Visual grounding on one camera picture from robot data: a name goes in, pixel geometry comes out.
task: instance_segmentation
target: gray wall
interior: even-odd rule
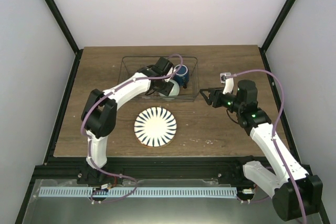
[[[79,47],[261,45],[285,0],[55,0]]]
[[[43,162],[74,54],[44,0],[0,6],[0,217],[12,224]]]
[[[285,110],[304,163],[324,184],[336,222],[336,1],[297,0],[267,52],[285,89]]]

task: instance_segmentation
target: blue mug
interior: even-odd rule
[[[180,65],[175,66],[174,71],[176,71],[179,66]],[[184,89],[187,88],[187,84],[189,82],[189,69],[186,65],[182,65],[179,71],[174,75],[174,81],[176,81],[179,86],[182,86]]]

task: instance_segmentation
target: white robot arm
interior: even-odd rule
[[[168,59],[161,57],[155,65],[139,69],[137,73],[123,83],[102,92],[93,90],[90,93],[81,117],[83,121],[89,110],[94,107],[94,104],[102,97],[108,95],[99,104],[99,106],[104,106],[104,108],[100,110],[96,107],[86,118],[85,122],[89,143],[86,160],[92,168],[102,168],[107,162],[107,140],[108,135],[116,124],[117,111],[138,94],[151,89],[161,94],[169,95],[173,88],[173,84],[168,82],[170,78],[159,79],[159,77],[171,75],[173,69],[173,64]]]
[[[118,90],[118,92],[114,93],[114,90],[117,87],[122,86],[124,83],[127,83],[129,80],[133,80],[134,78],[139,78],[139,77],[146,77],[146,75],[144,75],[143,73],[135,73],[130,79],[119,84],[118,86],[111,88],[111,89],[106,89],[103,91],[104,95],[112,93],[112,95],[108,96],[108,99],[115,100],[115,103],[117,104],[117,111],[126,102],[136,97],[138,94],[147,92],[150,89],[151,81],[148,79],[145,79],[145,80],[133,81],[130,84]],[[88,156],[86,160],[92,168],[95,168],[95,167],[91,160],[93,160],[94,163],[99,168],[102,168],[107,162],[106,146],[107,146],[107,140],[109,136],[106,135],[106,136],[101,136],[97,138],[91,130],[87,130],[86,132],[90,136],[88,137],[88,141],[92,141],[90,145],[90,148],[91,148],[90,152],[91,152],[92,159]]]
[[[289,180],[290,176],[274,144],[276,141],[299,188],[306,215],[318,212],[321,205],[322,181],[317,175],[310,175],[293,158],[277,134],[272,138],[273,125],[268,115],[258,108],[258,91],[255,83],[250,80],[239,81],[237,94],[234,95],[232,94],[233,78],[226,79],[231,74],[220,75],[221,83],[225,84],[225,88],[202,89],[200,94],[208,105],[214,108],[225,107],[231,113],[236,113],[237,123],[258,144],[274,170],[272,173],[260,162],[251,161],[243,165],[245,177],[272,198],[274,209],[282,220],[287,221],[302,216],[296,192]],[[209,92],[208,97],[204,94],[205,91]]]

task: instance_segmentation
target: transparent container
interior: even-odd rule
[[[154,65],[160,56],[125,56],[122,58],[118,84],[126,81],[134,75],[140,68]],[[180,59],[177,57],[169,59],[174,66],[180,64]],[[175,101],[175,102],[193,102],[198,93],[198,63],[197,58],[191,56],[183,56],[183,65],[189,69],[189,82],[187,88],[180,87],[180,92],[177,96],[160,96],[155,92],[151,95],[140,94],[132,99],[132,101]]]

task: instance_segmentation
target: plate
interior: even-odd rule
[[[176,120],[171,112],[161,107],[142,111],[135,120],[134,132],[139,142],[146,147],[162,147],[173,139]]]

